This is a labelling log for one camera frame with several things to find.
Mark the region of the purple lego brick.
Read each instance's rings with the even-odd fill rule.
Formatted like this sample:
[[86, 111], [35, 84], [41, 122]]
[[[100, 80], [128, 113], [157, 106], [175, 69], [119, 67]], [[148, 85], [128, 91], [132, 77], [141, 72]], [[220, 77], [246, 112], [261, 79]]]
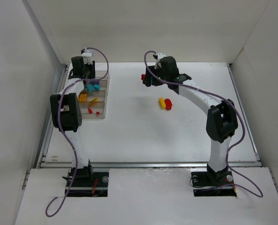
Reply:
[[100, 83], [100, 80], [98, 80], [98, 79], [92, 79], [92, 80], [90, 80], [89, 81], [89, 83], [91, 84], [91, 85], [99, 85], [99, 83]]

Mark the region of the yellow orange patterned lego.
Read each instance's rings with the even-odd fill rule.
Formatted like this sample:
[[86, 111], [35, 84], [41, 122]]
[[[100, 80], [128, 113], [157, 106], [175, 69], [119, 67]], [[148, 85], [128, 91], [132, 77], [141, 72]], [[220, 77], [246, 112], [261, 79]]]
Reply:
[[87, 93], [80, 93], [78, 96], [79, 102], [87, 102], [88, 95]]

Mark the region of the yellow lego brick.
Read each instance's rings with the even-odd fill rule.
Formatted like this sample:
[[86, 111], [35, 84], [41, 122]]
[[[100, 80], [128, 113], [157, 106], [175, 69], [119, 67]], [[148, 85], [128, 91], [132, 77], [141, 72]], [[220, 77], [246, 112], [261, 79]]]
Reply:
[[166, 104], [165, 104], [165, 100], [164, 98], [159, 98], [159, 105], [161, 107], [161, 109], [166, 109]]

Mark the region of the red rounded lego brick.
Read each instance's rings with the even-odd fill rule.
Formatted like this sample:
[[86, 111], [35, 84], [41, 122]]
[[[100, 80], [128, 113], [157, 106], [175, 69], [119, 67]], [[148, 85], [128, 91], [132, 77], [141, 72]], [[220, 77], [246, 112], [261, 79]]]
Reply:
[[165, 99], [164, 103], [165, 103], [165, 109], [166, 110], [169, 111], [169, 110], [172, 109], [173, 104], [172, 104], [172, 102], [171, 102], [171, 100], [169, 98]]

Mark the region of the yellow black striped lego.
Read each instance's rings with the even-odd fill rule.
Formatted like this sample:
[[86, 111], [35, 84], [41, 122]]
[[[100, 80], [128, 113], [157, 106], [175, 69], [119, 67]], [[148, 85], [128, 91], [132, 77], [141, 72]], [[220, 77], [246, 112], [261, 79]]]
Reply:
[[96, 97], [96, 98], [90, 100], [89, 103], [92, 105], [92, 104], [96, 104], [97, 102], [98, 102], [98, 98]]

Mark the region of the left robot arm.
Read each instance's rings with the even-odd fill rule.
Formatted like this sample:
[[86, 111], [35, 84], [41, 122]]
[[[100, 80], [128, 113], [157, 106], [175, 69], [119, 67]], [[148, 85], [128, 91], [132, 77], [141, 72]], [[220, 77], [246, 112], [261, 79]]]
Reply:
[[72, 70], [62, 91], [50, 96], [51, 116], [55, 128], [66, 138], [72, 147], [72, 168], [66, 178], [75, 187], [89, 185], [94, 180], [94, 172], [84, 147], [80, 141], [79, 127], [82, 114], [78, 95], [85, 89], [87, 79], [95, 78], [93, 65], [84, 63], [84, 57], [71, 58]]

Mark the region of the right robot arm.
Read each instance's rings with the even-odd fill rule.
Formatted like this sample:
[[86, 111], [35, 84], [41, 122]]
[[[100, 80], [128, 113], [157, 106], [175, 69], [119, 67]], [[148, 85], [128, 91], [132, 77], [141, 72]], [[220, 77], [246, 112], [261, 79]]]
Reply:
[[227, 150], [231, 138], [238, 128], [233, 102], [222, 100], [204, 90], [187, 74], [181, 74], [172, 56], [153, 53], [154, 66], [147, 66], [141, 79], [144, 85], [160, 86], [167, 84], [176, 94], [190, 100], [207, 116], [206, 132], [211, 139], [210, 159], [205, 172], [192, 172], [192, 183], [196, 188], [220, 186], [229, 175], [227, 167]]

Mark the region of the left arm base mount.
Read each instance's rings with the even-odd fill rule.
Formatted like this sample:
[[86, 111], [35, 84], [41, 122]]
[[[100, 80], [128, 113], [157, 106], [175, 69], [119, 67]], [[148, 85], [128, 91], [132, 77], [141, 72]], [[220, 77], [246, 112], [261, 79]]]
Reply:
[[78, 170], [68, 197], [107, 197], [109, 171], [93, 171], [89, 174], [85, 169]]

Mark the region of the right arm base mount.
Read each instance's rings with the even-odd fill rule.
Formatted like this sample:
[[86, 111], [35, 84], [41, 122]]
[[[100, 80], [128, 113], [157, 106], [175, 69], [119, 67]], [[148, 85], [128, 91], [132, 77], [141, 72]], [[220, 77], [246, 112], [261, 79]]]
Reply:
[[236, 197], [231, 171], [215, 179], [207, 170], [191, 170], [190, 185], [195, 197]]

